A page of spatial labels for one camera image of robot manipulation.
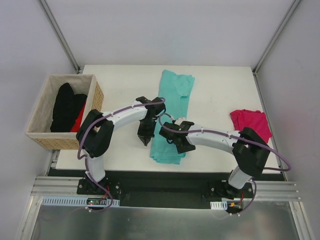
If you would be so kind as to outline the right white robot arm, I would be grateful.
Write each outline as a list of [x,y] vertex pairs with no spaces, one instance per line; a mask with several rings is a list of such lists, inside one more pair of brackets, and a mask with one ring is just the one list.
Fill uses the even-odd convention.
[[194,151],[196,146],[218,149],[234,156],[237,166],[226,182],[214,187],[215,192],[233,200],[242,193],[245,184],[259,178],[270,155],[268,144],[252,129],[242,131],[217,131],[191,121],[165,122],[159,135],[174,144],[179,154]]

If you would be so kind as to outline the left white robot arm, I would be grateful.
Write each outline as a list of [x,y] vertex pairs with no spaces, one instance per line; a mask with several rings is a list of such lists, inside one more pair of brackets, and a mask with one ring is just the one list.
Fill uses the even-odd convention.
[[85,174],[90,180],[88,188],[99,195],[105,191],[104,154],[108,150],[113,133],[128,124],[138,121],[137,136],[147,146],[155,136],[158,115],[166,110],[165,98],[149,100],[144,96],[121,109],[100,112],[91,110],[82,122],[76,139],[79,143],[77,158],[84,159]]

